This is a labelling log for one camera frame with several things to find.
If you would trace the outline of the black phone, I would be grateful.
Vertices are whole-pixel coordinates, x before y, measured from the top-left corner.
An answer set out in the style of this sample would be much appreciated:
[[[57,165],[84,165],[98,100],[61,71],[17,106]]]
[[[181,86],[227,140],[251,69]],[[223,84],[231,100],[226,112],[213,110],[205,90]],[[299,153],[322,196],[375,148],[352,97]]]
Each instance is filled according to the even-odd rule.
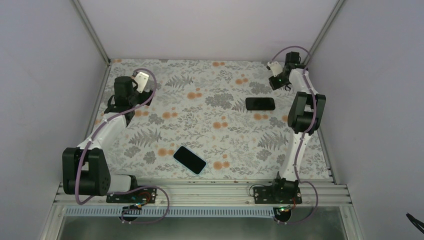
[[[276,109],[272,97],[247,97],[245,106],[248,111],[274,111]]]
[[[173,158],[195,175],[202,173],[207,165],[205,160],[185,146],[180,146],[173,154]]]

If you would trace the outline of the black object at right edge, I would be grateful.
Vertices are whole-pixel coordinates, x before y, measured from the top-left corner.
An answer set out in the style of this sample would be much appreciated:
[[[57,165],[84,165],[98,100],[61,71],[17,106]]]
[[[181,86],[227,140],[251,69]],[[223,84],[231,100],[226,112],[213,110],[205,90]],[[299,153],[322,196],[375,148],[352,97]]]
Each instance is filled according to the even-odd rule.
[[[410,213],[406,213],[407,219],[413,224],[414,227],[416,227],[421,233],[424,234],[424,223],[420,221],[419,219],[415,218]]]

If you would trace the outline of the aluminium frame post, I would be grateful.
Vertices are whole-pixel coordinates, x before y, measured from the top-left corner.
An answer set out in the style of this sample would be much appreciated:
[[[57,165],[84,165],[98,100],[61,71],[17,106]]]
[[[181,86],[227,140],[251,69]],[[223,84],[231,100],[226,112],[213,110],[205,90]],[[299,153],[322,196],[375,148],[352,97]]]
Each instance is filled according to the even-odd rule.
[[[72,0],[71,2],[74,4],[79,17],[82,20],[84,27],[88,31],[88,34],[90,35],[93,43],[95,44],[97,51],[101,55],[101,58],[103,59],[103,61],[107,65],[109,65],[111,60],[108,57],[106,50],[103,47],[103,45],[100,41],[100,38],[98,37],[91,21],[89,20],[89,17],[87,15],[86,11],[84,10],[84,7],[83,7],[81,1],[80,0]]]
[[[332,8],[330,14],[328,15],[326,21],[324,22],[324,24],[322,26],[320,32],[318,33],[318,35],[315,38],[312,46],[309,49],[310,56],[307,55],[304,58],[303,64],[308,64],[311,61],[311,59],[314,56],[315,52],[318,50],[319,46],[321,45],[322,41],[324,40],[326,34],[330,30],[333,22],[337,18],[339,12],[341,11],[341,9],[343,8],[343,6],[345,5],[345,2],[346,2],[346,0],[337,0],[335,2],[334,7]]]

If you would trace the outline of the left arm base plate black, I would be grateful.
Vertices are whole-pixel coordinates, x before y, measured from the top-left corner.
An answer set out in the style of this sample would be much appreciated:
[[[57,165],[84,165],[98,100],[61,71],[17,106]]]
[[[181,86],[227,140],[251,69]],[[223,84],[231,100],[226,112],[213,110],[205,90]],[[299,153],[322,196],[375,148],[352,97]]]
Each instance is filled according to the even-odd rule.
[[[108,195],[106,197],[106,202],[118,204],[154,204],[156,195],[157,189],[148,187],[133,193]]]

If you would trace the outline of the black phone in blue case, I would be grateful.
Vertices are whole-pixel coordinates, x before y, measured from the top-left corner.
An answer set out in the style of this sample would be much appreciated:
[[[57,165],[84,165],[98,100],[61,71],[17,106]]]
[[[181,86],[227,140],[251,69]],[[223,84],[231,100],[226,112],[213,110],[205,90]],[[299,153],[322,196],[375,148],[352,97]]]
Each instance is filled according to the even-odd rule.
[[[173,154],[173,158],[195,175],[202,173],[207,165],[205,160],[185,146],[180,146]]]

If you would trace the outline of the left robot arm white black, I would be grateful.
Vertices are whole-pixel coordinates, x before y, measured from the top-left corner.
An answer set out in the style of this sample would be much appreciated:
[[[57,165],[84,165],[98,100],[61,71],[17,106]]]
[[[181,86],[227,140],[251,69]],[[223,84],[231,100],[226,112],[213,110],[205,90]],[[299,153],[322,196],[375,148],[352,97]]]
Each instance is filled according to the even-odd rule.
[[[100,124],[78,146],[63,151],[62,183],[66,194],[105,196],[119,192],[128,203],[139,197],[134,176],[110,173],[105,151],[128,127],[135,116],[135,107],[151,103],[154,91],[145,90],[149,78],[144,72],[117,77],[114,94],[107,102]]]

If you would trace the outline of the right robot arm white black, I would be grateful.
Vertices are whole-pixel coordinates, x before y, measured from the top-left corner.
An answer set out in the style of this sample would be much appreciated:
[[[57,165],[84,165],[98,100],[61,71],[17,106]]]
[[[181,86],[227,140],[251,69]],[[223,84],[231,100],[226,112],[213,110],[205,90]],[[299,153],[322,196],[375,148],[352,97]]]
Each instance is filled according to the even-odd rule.
[[[282,204],[297,196],[300,183],[298,164],[312,134],[321,125],[326,96],[313,87],[308,67],[301,63],[299,52],[287,53],[283,65],[274,60],[268,62],[267,68],[272,72],[268,79],[272,90],[285,88],[295,91],[287,117],[287,126],[291,129],[289,146],[270,191],[272,200]]]

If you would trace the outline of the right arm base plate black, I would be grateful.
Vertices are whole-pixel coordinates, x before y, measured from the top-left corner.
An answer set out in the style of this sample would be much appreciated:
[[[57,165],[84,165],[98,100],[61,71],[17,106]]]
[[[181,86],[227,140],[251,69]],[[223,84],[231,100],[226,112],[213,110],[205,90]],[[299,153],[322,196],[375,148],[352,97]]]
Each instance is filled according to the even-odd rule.
[[[260,205],[283,205],[302,204],[302,194],[300,189],[273,189],[271,186],[254,186],[253,198],[255,204]]]

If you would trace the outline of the aluminium rail front frame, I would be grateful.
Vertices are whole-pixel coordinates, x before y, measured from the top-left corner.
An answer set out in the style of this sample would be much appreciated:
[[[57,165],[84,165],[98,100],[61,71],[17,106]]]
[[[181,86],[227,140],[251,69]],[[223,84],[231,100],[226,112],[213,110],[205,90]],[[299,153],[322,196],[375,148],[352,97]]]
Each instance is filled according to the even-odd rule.
[[[244,182],[230,182],[223,180],[190,181],[175,179],[152,180],[151,184],[162,188],[170,199],[172,207],[254,207],[251,184]],[[318,192],[308,184],[301,184],[300,192],[302,203],[297,206],[313,207],[316,202],[319,206],[349,206],[352,200],[346,185],[335,185],[328,181],[314,181],[313,185]]]

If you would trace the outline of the left aluminium frame post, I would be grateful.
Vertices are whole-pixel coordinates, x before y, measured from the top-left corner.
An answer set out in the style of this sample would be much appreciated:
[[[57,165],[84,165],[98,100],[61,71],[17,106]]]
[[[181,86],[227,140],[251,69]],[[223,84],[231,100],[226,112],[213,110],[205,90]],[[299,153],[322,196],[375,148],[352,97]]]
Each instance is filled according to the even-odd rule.
[[[103,59],[103,61],[107,65],[109,65],[111,60],[108,57],[106,50],[103,47],[103,45],[100,41],[100,38],[98,37],[91,21],[89,20],[89,17],[87,15],[86,11],[84,10],[84,7],[83,7],[81,1],[80,0],[72,0],[71,2],[74,4],[79,17],[82,20],[84,27],[88,31],[88,34],[90,35],[93,43],[95,44],[97,51],[101,55],[101,58]]]

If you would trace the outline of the right aluminium frame post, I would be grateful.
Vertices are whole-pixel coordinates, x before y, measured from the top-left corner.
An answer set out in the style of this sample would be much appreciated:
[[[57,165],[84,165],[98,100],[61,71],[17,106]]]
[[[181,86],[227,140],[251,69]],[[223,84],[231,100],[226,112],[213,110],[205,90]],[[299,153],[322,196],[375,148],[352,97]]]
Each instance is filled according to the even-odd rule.
[[[310,56],[307,55],[304,58],[303,64],[308,64],[311,61],[311,59],[314,56],[315,52],[318,50],[319,46],[321,45],[322,41],[324,40],[326,34],[330,30],[333,22],[337,18],[339,12],[341,11],[341,9],[343,8],[343,6],[345,5],[345,2],[346,2],[346,0],[337,0],[335,2],[334,7],[332,8],[330,14],[328,15],[326,21],[324,22],[324,24],[322,26],[320,32],[318,33],[318,35],[315,38],[312,46],[309,49]]]

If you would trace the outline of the floral patterned table mat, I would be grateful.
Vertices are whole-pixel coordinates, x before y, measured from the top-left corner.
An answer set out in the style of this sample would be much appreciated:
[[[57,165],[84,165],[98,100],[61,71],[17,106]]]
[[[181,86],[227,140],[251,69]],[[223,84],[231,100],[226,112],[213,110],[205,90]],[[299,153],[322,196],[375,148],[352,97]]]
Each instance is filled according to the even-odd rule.
[[[206,161],[202,179],[273,179],[289,147],[288,114],[295,93],[272,90],[259,61],[114,59],[95,124],[102,121],[114,80],[148,69],[157,81],[149,106],[135,111],[106,151],[112,173],[141,179],[194,179],[173,158],[185,146]],[[273,98],[275,110],[246,109],[246,98]]]

